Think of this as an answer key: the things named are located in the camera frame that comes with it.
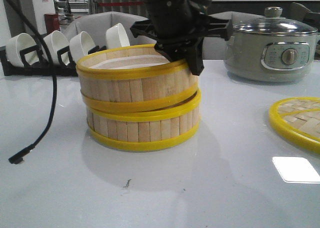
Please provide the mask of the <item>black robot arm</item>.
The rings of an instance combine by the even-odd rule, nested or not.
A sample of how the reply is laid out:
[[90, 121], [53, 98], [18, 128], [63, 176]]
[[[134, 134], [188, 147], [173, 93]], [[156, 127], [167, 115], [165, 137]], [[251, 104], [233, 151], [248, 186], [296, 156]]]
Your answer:
[[141, 0], [149, 18], [130, 28], [134, 37], [145, 36], [156, 42], [154, 49], [168, 61], [186, 60], [193, 75], [200, 75], [205, 37], [229, 40], [233, 24], [229, 19], [207, 14], [212, 0]]

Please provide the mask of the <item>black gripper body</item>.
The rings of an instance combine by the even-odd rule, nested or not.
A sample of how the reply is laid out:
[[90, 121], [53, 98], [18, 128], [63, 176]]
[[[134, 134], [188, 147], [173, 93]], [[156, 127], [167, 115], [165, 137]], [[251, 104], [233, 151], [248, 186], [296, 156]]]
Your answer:
[[227, 41], [233, 23], [198, 11], [157, 11], [150, 12], [149, 19], [133, 23], [130, 31], [134, 37], [156, 41], [154, 49], [170, 61], [201, 61], [204, 39], [218, 37]]

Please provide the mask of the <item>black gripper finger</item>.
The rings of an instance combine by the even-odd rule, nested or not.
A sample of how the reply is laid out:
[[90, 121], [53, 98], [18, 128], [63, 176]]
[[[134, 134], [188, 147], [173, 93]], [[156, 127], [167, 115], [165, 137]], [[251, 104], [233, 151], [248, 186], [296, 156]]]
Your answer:
[[203, 69], [203, 39], [193, 40], [185, 49], [185, 59], [191, 73], [199, 76]]

